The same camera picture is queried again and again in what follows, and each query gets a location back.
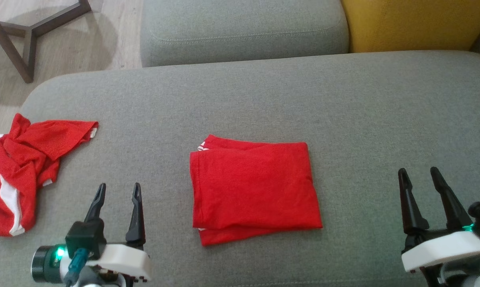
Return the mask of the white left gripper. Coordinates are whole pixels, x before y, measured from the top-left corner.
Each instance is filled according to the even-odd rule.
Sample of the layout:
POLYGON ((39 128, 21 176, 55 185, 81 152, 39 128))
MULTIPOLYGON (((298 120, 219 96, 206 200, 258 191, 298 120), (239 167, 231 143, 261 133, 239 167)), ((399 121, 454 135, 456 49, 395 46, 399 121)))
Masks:
MULTIPOLYGON (((100 219, 105 202, 106 183, 101 183, 90 204, 84 222, 100 219)), ((143 246, 146 242, 143 198, 138 182, 134 185, 131 222, 125 234, 126 245, 107 244, 98 260, 88 260, 72 285, 134 285, 152 280, 152 263, 149 255, 129 246, 143 246)), ((41 246, 31 261, 31 276, 35 282, 67 285, 72 259, 66 245, 41 246)))

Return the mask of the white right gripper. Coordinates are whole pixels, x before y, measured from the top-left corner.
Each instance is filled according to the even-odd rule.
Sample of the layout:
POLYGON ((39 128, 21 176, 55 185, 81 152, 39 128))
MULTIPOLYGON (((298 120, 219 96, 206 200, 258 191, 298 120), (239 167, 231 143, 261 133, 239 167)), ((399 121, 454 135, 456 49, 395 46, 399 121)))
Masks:
MULTIPOLYGON (((430 168, 433 185, 438 191, 446 216, 446 228, 464 230, 473 224, 467 211, 437 167, 430 168)), ((412 236, 429 229, 429 222, 421 215, 413 196, 413 185, 405 168, 398 170, 403 231, 412 236)), ((480 238, 469 231, 454 232, 427 240, 401 255, 404 270, 409 273, 421 267, 430 267, 455 260, 480 256, 480 238)))

